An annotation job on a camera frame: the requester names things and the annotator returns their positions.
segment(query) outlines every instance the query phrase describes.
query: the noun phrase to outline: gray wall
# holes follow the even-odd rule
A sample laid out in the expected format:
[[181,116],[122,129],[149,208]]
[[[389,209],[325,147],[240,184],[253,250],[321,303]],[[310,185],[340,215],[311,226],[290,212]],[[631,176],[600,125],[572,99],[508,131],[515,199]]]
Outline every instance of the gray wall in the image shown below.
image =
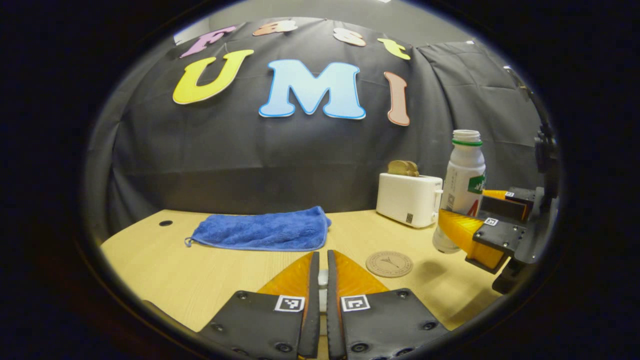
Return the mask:
[[448,20],[424,8],[390,0],[245,0],[203,18],[174,37],[177,44],[226,26],[270,17],[319,17],[349,22],[413,46],[474,40]]

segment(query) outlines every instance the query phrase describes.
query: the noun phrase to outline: blue towel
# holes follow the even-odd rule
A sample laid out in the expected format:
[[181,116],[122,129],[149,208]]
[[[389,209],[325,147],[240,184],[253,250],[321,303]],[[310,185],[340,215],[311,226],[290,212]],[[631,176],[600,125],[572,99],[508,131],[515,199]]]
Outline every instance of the blue towel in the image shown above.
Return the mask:
[[331,220],[316,206],[292,213],[211,215],[190,238],[204,245],[236,250],[312,251],[326,241]]

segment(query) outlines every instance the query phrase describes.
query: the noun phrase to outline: blue letter m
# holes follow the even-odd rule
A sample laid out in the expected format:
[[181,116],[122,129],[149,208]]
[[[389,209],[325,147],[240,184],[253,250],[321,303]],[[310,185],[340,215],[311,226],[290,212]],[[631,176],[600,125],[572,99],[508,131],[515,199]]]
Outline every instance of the blue letter m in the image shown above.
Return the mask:
[[346,119],[365,117],[366,112],[358,104],[356,74],[360,69],[357,66],[331,63],[317,78],[299,60],[275,60],[268,66],[273,69],[273,82],[269,101],[258,111],[263,117],[286,117],[296,111],[289,102],[289,89],[307,115],[315,112],[329,91],[329,103],[323,108],[325,114]]

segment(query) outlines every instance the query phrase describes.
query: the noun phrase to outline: wooden table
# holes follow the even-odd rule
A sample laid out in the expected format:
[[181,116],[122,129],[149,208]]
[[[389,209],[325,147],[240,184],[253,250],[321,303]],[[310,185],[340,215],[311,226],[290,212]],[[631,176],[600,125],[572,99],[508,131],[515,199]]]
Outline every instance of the wooden table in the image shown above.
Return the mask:
[[[193,243],[198,224],[209,214],[162,210],[120,231],[102,244],[116,273],[142,300],[149,300],[194,331],[220,310],[233,292],[257,291],[306,252],[228,250]],[[414,229],[375,210],[329,213],[332,225],[320,252],[335,249],[365,267],[369,255],[393,250],[413,260],[413,270],[394,279],[376,276],[390,290],[411,289],[427,308],[453,330],[486,308],[499,293],[492,275],[465,262],[465,253],[445,255],[431,244],[435,225]],[[164,220],[173,224],[160,226]],[[326,357],[321,338],[319,358]]]

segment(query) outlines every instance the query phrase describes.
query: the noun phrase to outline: round coaster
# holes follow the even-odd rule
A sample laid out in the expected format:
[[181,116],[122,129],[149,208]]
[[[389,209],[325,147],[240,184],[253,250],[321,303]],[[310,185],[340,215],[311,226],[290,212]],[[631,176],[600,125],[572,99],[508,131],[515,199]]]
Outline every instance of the round coaster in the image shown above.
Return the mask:
[[395,251],[377,252],[367,259],[367,269],[382,277],[400,277],[409,274],[413,261],[404,254]]

